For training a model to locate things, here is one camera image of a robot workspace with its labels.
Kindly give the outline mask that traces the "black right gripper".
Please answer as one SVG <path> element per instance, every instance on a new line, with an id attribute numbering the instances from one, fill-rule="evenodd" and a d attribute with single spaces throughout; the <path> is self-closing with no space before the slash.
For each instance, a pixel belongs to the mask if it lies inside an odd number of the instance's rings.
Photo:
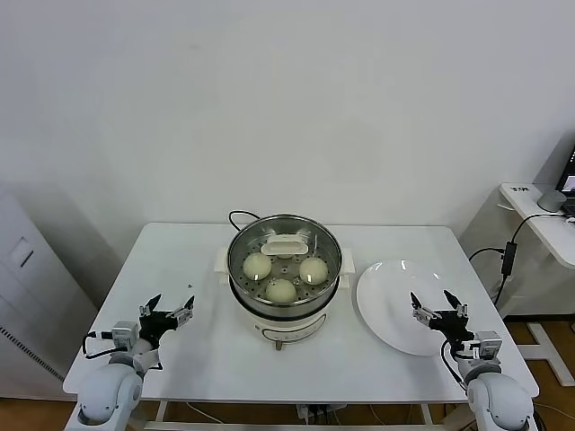
<path id="1" fill-rule="evenodd" d="M 467 305 L 462 304 L 459 299 L 445 290 L 444 295 L 454 311 L 436 311 L 424 307 L 416 294 L 410 292 L 412 316 L 424 326 L 429 326 L 431 330 L 441 332 L 450 347 L 462 348 L 464 341 L 473 339 L 473 333 L 466 328 L 468 322 Z"/>

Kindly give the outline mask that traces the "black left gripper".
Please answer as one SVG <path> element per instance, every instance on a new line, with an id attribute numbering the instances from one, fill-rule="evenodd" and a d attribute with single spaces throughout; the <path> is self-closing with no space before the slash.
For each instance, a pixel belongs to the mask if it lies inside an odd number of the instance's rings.
<path id="1" fill-rule="evenodd" d="M 139 306 L 139 337 L 148 342 L 151 348 L 159 348 L 161 337 L 169 330 L 176 330 L 178 324 L 185 324 L 193 317 L 195 296 L 191 296 L 172 312 L 154 312 L 161 300 L 158 294 Z"/>

